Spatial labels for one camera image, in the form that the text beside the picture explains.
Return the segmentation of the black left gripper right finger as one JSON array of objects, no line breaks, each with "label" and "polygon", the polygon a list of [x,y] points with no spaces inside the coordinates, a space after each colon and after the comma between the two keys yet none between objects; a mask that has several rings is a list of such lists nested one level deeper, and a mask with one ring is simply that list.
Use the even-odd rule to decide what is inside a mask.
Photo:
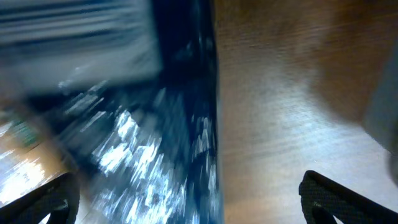
[{"label": "black left gripper right finger", "polygon": [[338,184],[313,170],[298,189],[307,223],[397,223],[397,212]]}]

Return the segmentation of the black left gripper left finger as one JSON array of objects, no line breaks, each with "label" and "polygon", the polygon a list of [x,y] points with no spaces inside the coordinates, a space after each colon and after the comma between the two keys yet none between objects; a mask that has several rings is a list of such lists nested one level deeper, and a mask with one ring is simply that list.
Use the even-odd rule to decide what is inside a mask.
[{"label": "black left gripper left finger", "polygon": [[1,208],[1,223],[74,224],[80,203],[75,174],[65,173]]}]

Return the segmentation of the orange spaghetti packet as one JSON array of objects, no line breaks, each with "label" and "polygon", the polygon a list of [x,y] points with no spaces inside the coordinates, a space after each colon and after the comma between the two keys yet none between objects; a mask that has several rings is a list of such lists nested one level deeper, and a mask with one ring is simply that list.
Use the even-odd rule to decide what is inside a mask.
[{"label": "orange spaghetti packet", "polygon": [[1,103],[1,206],[69,171],[45,125],[28,108]]}]

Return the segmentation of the blue carton box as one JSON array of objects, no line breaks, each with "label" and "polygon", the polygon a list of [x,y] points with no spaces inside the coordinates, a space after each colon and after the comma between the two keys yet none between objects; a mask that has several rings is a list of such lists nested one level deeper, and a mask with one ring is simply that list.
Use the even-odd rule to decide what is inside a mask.
[{"label": "blue carton box", "polygon": [[223,223],[211,1],[2,1],[2,102],[47,127],[75,223]]}]

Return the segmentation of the grey plastic basket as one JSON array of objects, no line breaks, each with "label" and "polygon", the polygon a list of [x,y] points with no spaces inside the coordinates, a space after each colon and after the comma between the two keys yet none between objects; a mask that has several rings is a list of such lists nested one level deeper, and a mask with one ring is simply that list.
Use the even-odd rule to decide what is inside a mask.
[{"label": "grey plastic basket", "polygon": [[397,45],[383,68],[364,117],[366,132],[391,155],[388,171],[397,183]]}]

